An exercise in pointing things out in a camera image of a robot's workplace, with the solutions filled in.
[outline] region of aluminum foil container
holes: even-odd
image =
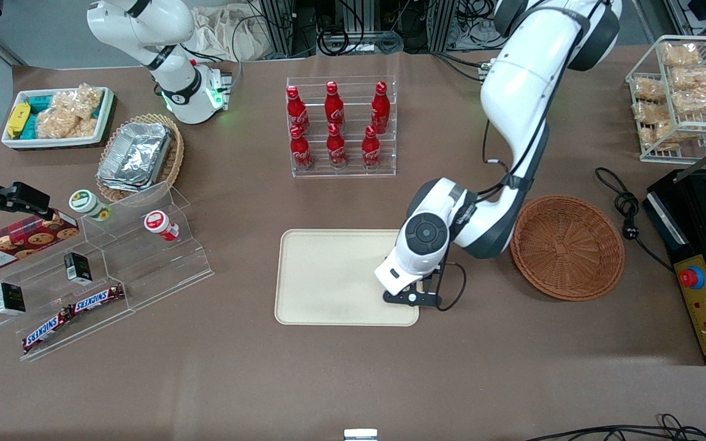
[[[159,123],[130,122],[110,145],[96,177],[109,188],[138,190],[154,184],[165,161],[171,131]]]

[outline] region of brown tabletop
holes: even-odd
[[[620,47],[590,72],[567,72],[549,112],[552,136],[530,197],[564,193],[616,225],[604,165],[642,198],[672,167],[639,162],[623,79],[647,47]],[[491,53],[471,54],[488,59]],[[286,151],[286,76],[398,75],[395,178],[297,181]],[[114,127],[165,113],[143,68],[15,68],[15,89],[87,81],[114,90]],[[479,86],[431,56],[252,62],[230,110],[180,125],[187,153],[176,187],[215,276],[35,363],[0,333],[0,439],[524,439],[600,424],[655,424],[670,412],[706,430],[706,367],[672,276],[626,243],[622,280],[604,298],[554,301],[508,253],[451,258],[468,288],[450,312],[414,326],[283,326],[274,318],[280,236],[290,228],[398,228],[414,192],[448,176],[479,190]],[[16,153],[0,145],[0,184],[24,181],[66,209],[95,188],[100,149]],[[487,156],[510,160],[490,131]],[[2,223],[18,216],[3,216]],[[644,215],[642,238],[663,246]],[[449,273],[448,293],[459,286]]]

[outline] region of small jar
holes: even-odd
[[[101,203],[89,190],[78,190],[70,196],[70,208],[87,215],[92,221],[104,222],[110,218],[110,206]]]
[[[154,210],[143,218],[143,226],[152,233],[160,235],[167,241],[175,240],[179,237],[179,226],[176,225],[165,212]]]

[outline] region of small black box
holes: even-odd
[[[23,303],[20,287],[5,282],[0,283],[0,313],[20,315],[25,312],[26,304]]]
[[[64,255],[64,269],[67,270],[67,280],[78,285],[89,285],[92,282],[92,271],[89,269],[89,259],[75,254]]]

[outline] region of wicker basket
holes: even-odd
[[[162,170],[160,171],[157,182],[168,181],[168,184],[173,185],[174,182],[176,182],[176,178],[178,178],[179,176],[179,168],[181,168],[181,161],[184,159],[184,140],[181,137],[181,133],[179,132],[179,128],[176,126],[176,123],[171,121],[168,117],[165,117],[163,115],[154,115],[151,113],[147,115],[136,116],[126,123],[151,124],[156,122],[168,127],[173,132],[173,137],[170,140],[168,154],[166,154],[165,161],[162,163]],[[105,149],[103,150],[103,154],[100,158],[100,164],[102,164],[105,160],[105,157],[107,156],[107,153],[110,150],[110,145],[113,143],[113,140],[116,138],[116,135],[118,135],[118,131],[120,131],[123,126],[124,124],[121,125],[118,129],[116,129],[114,134],[110,135],[110,138],[108,138],[105,144]],[[120,201],[121,199],[126,198],[127,196],[135,193],[126,192],[125,190],[114,190],[113,188],[105,187],[99,180],[97,181],[97,187],[100,188],[100,193],[112,203],[114,203],[115,201]]]
[[[625,264],[623,240],[606,215],[565,195],[525,204],[516,221],[511,252],[533,287],[567,301],[608,293]]]

